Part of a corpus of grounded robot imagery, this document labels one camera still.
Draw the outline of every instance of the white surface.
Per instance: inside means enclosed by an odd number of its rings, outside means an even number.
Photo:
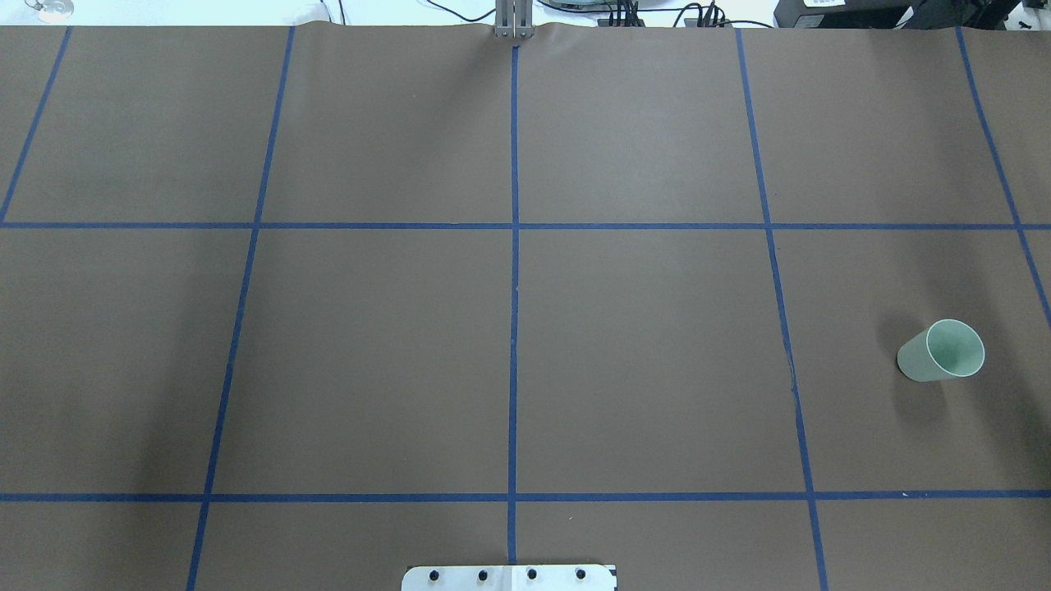
[[[435,0],[459,14],[474,18],[486,14],[495,0]],[[74,0],[73,16],[60,24],[70,25],[289,25],[315,20],[339,22],[338,0]],[[639,0],[639,7],[680,8],[687,0]],[[720,7],[730,20],[743,19],[774,24],[777,0],[723,0]],[[446,25],[461,21],[424,0],[343,0],[347,23],[355,25]],[[695,17],[696,11],[686,16]],[[671,26],[675,12],[642,13],[646,26]],[[603,15],[569,15],[534,2],[536,24],[564,22],[597,26]],[[1033,30],[1051,29],[1051,12],[1023,8],[1007,19],[1007,28],[1021,28],[1023,21]],[[493,17],[482,22],[493,23]],[[0,24],[47,26],[23,0],[0,0]]]
[[[401,591],[615,591],[617,577],[611,573],[613,566],[602,565],[522,565],[476,567],[415,567],[401,578]],[[577,578],[580,569],[586,573]],[[488,577],[478,580],[478,572]],[[536,578],[529,578],[529,571],[536,571]],[[438,579],[431,580],[432,571]]]
[[[73,0],[61,25],[288,25],[329,20],[320,0]],[[338,7],[333,12],[339,22]],[[37,24],[23,0],[0,0],[0,24]]]

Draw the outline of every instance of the metal bracket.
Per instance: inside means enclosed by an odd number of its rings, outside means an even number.
[[[501,39],[529,39],[533,26],[533,0],[496,0],[494,33]]]
[[[415,567],[401,591],[617,591],[612,565]]]

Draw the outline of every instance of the cup rim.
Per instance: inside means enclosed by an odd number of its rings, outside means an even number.
[[[957,326],[962,326],[962,327],[966,328],[968,331],[970,331],[970,333],[978,342],[978,345],[982,347],[982,360],[978,362],[977,367],[974,369],[974,371],[971,371],[970,373],[956,373],[954,371],[949,371],[948,369],[946,369],[945,367],[943,367],[941,363],[937,362],[937,359],[934,356],[934,353],[931,352],[931,350],[930,350],[930,333],[931,333],[932,330],[934,330],[935,327],[937,327],[939,325],[943,325],[943,323],[955,324]],[[953,378],[970,378],[971,375],[974,375],[975,373],[977,373],[978,370],[981,370],[982,367],[985,365],[985,342],[982,341],[982,335],[978,334],[977,330],[974,330],[973,328],[971,328],[971,325],[967,324],[966,322],[962,322],[962,321],[959,321],[959,320],[955,320],[955,319],[951,319],[951,318],[942,319],[942,320],[935,322],[934,324],[930,325],[930,327],[927,329],[927,334],[924,337],[924,347],[927,349],[927,354],[930,356],[930,360],[932,362],[934,362],[934,365],[936,365],[939,369],[941,369],[942,371],[948,373],[949,375],[952,375]]]

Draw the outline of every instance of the grid line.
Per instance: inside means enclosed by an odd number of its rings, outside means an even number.
[[[1018,207],[1014,203],[1014,196],[1011,193],[1011,185],[1007,182],[1007,174],[1004,171],[1004,164],[1000,160],[1000,150],[996,149],[996,142],[992,138],[992,129],[989,121],[986,120],[985,108],[982,107],[982,98],[978,97],[978,87],[974,82],[974,73],[971,70],[971,58],[967,53],[967,42],[964,41],[964,29],[956,27],[956,42],[960,45],[960,57],[964,61],[964,72],[967,73],[967,84],[971,89],[971,99],[974,101],[974,110],[977,113],[978,122],[982,123],[982,133],[985,134],[986,143],[989,144],[989,154],[992,156],[993,165],[996,167],[996,177],[1000,178],[1000,186],[1004,189],[1004,199],[1007,200],[1007,207],[1011,210],[1011,219],[1014,220],[1014,228],[1018,232],[1018,242],[1022,243],[1022,251],[1026,256],[1026,264],[1029,265],[1029,274],[1033,278],[1033,286],[1036,288],[1036,295],[1040,300],[1044,308],[1044,318],[1048,326],[1051,327],[1051,305],[1048,304],[1047,293],[1044,291],[1044,284],[1040,282],[1040,273],[1036,270],[1036,262],[1033,253],[1029,249],[1029,240],[1026,239],[1026,231],[1022,225],[1022,217],[1018,216]]]
[[[193,553],[190,556],[189,574],[186,577],[187,591],[193,591],[197,585],[198,567],[201,564],[201,551],[204,547],[205,529],[208,526],[208,509],[211,503],[211,491],[215,484],[215,466],[219,463],[219,448],[223,441],[223,425],[226,421],[226,408],[230,400],[230,385],[233,381],[233,364],[238,356],[238,346],[241,340],[241,327],[245,319],[245,304],[248,300],[248,287],[251,283],[252,265],[255,262],[255,247],[259,244],[260,223],[263,221],[263,206],[266,204],[267,183],[270,180],[270,164],[273,160],[273,146],[277,140],[277,125],[281,122],[281,106],[285,97],[285,83],[288,81],[288,65],[292,59],[292,44],[295,41],[295,27],[288,27],[288,38],[285,41],[285,59],[281,66],[281,79],[277,83],[277,96],[273,105],[273,119],[270,122],[270,137],[267,140],[266,157],[263,161],[263,175],[260,179],[259,197],[255,201],[255,218],[252,221],[252,235],[248,241],[248,254],[245,258],[245,272],[241,281],[241,293],[238,295],[238,311],[233,319],[233,335],[230,338],[230,351],[226,361],[226,374],[223,378],[223,392],[219,400],[219,412],[215,416],[215,430],[212,433],[211,453],[208,457],[208,471],[205,475],[204,497],[201,500],[201,512],[198,516],[197,533],[193,538]]]
[[[1051,224],[883,224],[812,222],[261,222],[265,230],[854,230],[854,231],[1027,231]],[[0,229],[168,229],[211,230],[255,227],[253,222],[0,222]]]
[[[511,343],[508,395],[508,564],[518,562],[518,45],[511,48]]]
[[[411,504],[411,503],[501,503],[508,508],[508,561],[516,562],[516,504],[517,503],[706,503],[706,502],[796,502],[807,503],[811,534],[818,564],[821,589],[827,591],[827,574],[824,563],[824,552],[821,541],[820,523],[817,502],[850,502],[850,501],[911,501],[911,500],[995,500],[995,498],[1051,498],[1051,489],[960,489],[960,490],[882,490],[882,491],[817,491],[813,489],[812,474],[809,465],[809,454],[803,422],[803,410],[799,394],[795,361],[785,310],[784,293],[781,286],[780,269],[777,260],[774,230],[939,230],[939,231],[975,231],[975,230],[1011,230],[1018,235],[1023,251],[1040,300],[1048,324],[1051,325],[1051,307],[1032,258],[1026,231],[1051,230],[1051,224],[1024,224],[1018,215],[1011,189],[1004,171],[998,151],[993,141],[992,133],[986,120],[978,96],[974,76],[963,32],[956,27],[956,38],[965,66],[968,83],[974,106],[985,134],[997,176],[1004,190],[1005,199],[1011,211],[1011,224],[883,224],[883,223],[775,223],[771,221],[767,200],[765,179],[751,103],[751,93],[747,77],[747,65],[742,35],[736,32],[738,57],[744,102],[747,113],[753,156],[755,160],[759,196],[763,211],[762,223],[522,223],[519,219],[518,196],[518,50],[512,47],[511,60],[511,223],[398,223],[398,222],[263,222],[263,207],[266,198],[267,182],[273,158],[274,143],[281,115],[285,84],[287,81],[294,27],[289,27],[286,41],[285,58],[282,66],[281,81],[275,99],[270,137],[267,145],[266,159],[260,184],[255,215],[252,222],[6,222],[4,218],[11,206],[18,179],[28,157],[29,149],[38,124],[47,103],[51,87],[57,78],[60,64],[67,49],[71,28],[67,27],[63,36],[58,55],[51,67],[48,81],[41,96],[40,103],[34,116],[25,142],[22,147],[15,172],[11,179],[2,206],[0,206],[0,228],[2,229],[244,229],[251,230],[249,247],[245,262],[245,270],[239,295],[233,333],[224,376],[223,391],[220,399],[212,448],[209,456],[208,471],[205,478],[204,492],[201,494],[180,493],[4,493],[0,492],[0,503],[200,503],[198,528],[194,537],[193,554],[187,578],[187,589],[192,590],[200,565],[204,535],[207,525],[208,508],[212,503],[220,504],[295,504],[295,503],[331,503],[331,504]],[[259,235],[263,229],[295,230],[295,229],[427,229],[427,230],[510,230],[512,235],[512,272],[511,272],[511,332],[510,332],[510,371],[509,371],[509,434],[508,434],[508,492],[507,493],[289,493],[289,494],[221,494],[212,493],[215,467],[218,464],[220,444],[227,403],[232,383],[233,364],[239,346],[240,331],[245,313],[245,304],[250,284],[251,270],[254,261]],[[519,287],[519,238],[520,231],[532,230],[763,230],[766,235],[767,249],[774,288],[781,322],[782,337],[791,375],[791,389],[796,405],[797,436],[800,447],[801,464],[804,475],[804,491],[740,491],[740,492],[614,492],[614,493],[518,493],[517,492],[517,328],[518,328],[518,287]]]
[[[47,83],[44,84],[44,91],[40,95],[40,102],[37,103],[37,110],[33,114],[33,122],[29,124],[29,130],[25,135],[25,142],[22,143],[22,151],[18,155],[18,162],[15,163],[15,171],[11,176],[11,183],[7,185],[7,192],[3,198],[3,205],[0,205],[0,222],[3,222],[4,218],[7,217],[7,209],[11,207],[11,202],[15,199],[15,188],[18,187],[18,179],[22,176],[22,166],[25,165],[25,159],[29,157],[29,148],[33,146],[33,138],[37,135],[37,126],[40,125],[40,119],[44,115],[44,107],[47,106],[47,98],[51,94],[51,87],[55,86],[55,79],[58,78],[59,67],[62,65],[62,58],[65,57],[66,48],[69,47],[69,38],[73,36],[73,27],[67,26],[65,34],[62,36],[62,43],[59,45],[59,53],[55,56],[55,63],[51,64],[51,72],[47,75]]]
[[[201,503],[203,494],[0,493],[0,503]],[[412,504],[412,503],[721,503],[1051,498],[1051,489],[826,490],[730,492],[446,492],[446,493],[213,493],[225,504]]]
[[[796,437],[799,443],[800,464],[803,469],[803,484],[806,487],[806,505],[810,516],[810,536],[813,541],[813,555],[821,591],[828,591],[828,574],[825,569],[825,551],[821,541],[821,522],[818,518],[818,503],[813,497],[813,476],[810,472],[810,452],[806,444],[806,426],[803,423],[803,403],[799,396],[799,381],[796,376],[796,358],[791,350],[791,333],[788,330],[788,313],[785,311],[784,291],[781,288],[781,269],[778,265],[777,246],[774,242],[774,227],[770,206],[766,197],[766,179],[763,175],[763,159],[759,149],[759,134],[756,130],[756,111],[751,104],[751,87],[748,84],[748,62],[744,53],[741,29],[734,29],[737,39],[737,57],[741,65],[741,85],[744,91],[744,107],[748,118],[748,135],[751,139],[751,157],[756,165],[756,181],[759,186],[759,201],[763,209],[763,225],[766,232],[766,249],[770,258],[770,273],[774,278],[774,293],[778,304],[781,323],[781,338],[785,354],[788,355],[788,370],[791,376],[791,393],[796,405]]]

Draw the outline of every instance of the grid square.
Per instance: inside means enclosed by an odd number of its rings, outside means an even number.
[[[0,231],[0,488],[199,493],[247,231]]]
[[[413,566],[507,562],[502,503],[212,505],[197,588],[400,589]]]
[[[62,28],[4,27],[0,36],[0,202],[15,174],[33,116],[47,85]]]
[[[1015,232],[777,243],[816,488],[1051,488],[1051,331]],[[898,348],[944,318],[978,332],[985,366],[911,382]]]
[[[1046,589],[1051,501],[821,503],[828,586],[837,591]]]
[[[762,221],[740,73],[703,65],[733,32],[551,24],[520,63],[522,221]]]
[[[1023,222],[1051,223],[1051,120],[1033,117],[1047,104],[1051,37],[964,29],[974,84]]]
[[[219,492],[503,492],[511,236],[267,230]]]
[[[519,492],[801,490],[759,231],[521,238]]]
[[[184,589],[197,503],[0,503],[4,589]]]
[[[818,588],[805,503],[520,503],[518,562],[616,565],[621,589]]]
[[[287,35],[77,28],[7,219],[251,221]]]
[[[1011,222],[952,30],[743,36],[774,221]]]
[[[296,29],[266,219],[510,222],[508,44],[487,26],[346,33]]]
[[[1026,240],[1046,292],[1051,289],[1051,231],[1027,231]]]

